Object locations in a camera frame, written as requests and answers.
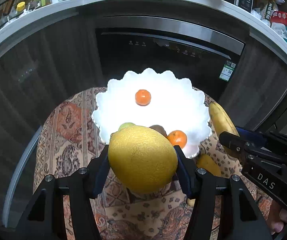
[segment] yellow bottle cap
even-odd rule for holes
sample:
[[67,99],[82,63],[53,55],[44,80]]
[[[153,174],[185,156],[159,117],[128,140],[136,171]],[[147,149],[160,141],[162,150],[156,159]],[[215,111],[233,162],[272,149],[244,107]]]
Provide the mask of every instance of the yellow bottle cap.
[[17,11],[22,11],[25,8],[25,5],[25,2],[20,2],[19,4],[17,4]]

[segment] screw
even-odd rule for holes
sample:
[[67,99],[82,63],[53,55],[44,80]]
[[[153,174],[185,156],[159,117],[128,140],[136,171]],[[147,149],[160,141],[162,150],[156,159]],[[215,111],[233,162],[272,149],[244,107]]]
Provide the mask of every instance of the screw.
[[201,175],[204,175],[207,173],[207,171],[204,169],[204,168],[199,168],[197,169],[198,173],[201,174]]
[[233,179],[234,181],[239,181],[239,180],[240,180],[240,177],[239,177],[237,174],[233,174],[232,179]]
[[54,176],[52,176],[51,174],[50,175],[47,175],[46,177],[45,177],[45,181],[52,181],[52,179],[54,178]]
[[80,169],[78,170],[78,173],[80,173],[80,174],[85,174],[87,171],[88,171],[87,168],[82,167],[82,168],[80,168]]

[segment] human hand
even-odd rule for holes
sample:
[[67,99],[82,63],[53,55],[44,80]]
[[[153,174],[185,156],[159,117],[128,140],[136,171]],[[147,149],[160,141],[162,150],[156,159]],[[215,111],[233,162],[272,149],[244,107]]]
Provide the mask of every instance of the human hand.
[[267,219],[271,234],[273,235],[275,232],[280,233],[284,227],[284,222],[287,223],[287,210],[281,208],[281,206],[273,200]]

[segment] tangerine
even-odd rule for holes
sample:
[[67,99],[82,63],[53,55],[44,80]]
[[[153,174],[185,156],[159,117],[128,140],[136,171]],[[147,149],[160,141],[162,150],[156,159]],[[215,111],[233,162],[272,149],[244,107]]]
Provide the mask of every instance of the tangerine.
[[151,94],[145,89],[140,89],[136,93],[135,99],[136,99],[137,105],[146,106],[150,103]]
[[167,139],[173,146],[179,145],[181,149],[183,149],[187,143],[187,135],[180,130],[172,131],[168,134]]

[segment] table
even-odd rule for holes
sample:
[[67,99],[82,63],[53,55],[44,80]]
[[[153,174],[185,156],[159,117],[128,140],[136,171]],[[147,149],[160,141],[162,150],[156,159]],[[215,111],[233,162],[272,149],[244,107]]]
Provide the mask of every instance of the table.
[[[105,87],[82,91],[62,102],[47,118],[37,145],[34,191],[47,174],[56,178],[69,176],[100,155],[104,144],[91,114],[97,108],[96,94],[105,91]],[[205,105],[211,101],[206,95]],[[217,163],[223,177],[238,174],[242,178],[267,219],[271,198],[241,175],[239,161],[224,152],[214,129],[199,148],[201,154],[210,155]],[[124,187],[112,170],[103,192],[90,202],[102,239],[183,239],[192,212],[178,181],[158,192],[139,195]],[[220,205],[221,198],[217,196],[210,239],[217,238]],[[64,214],[67,238],[72,240],[69,196],[64,196]]]

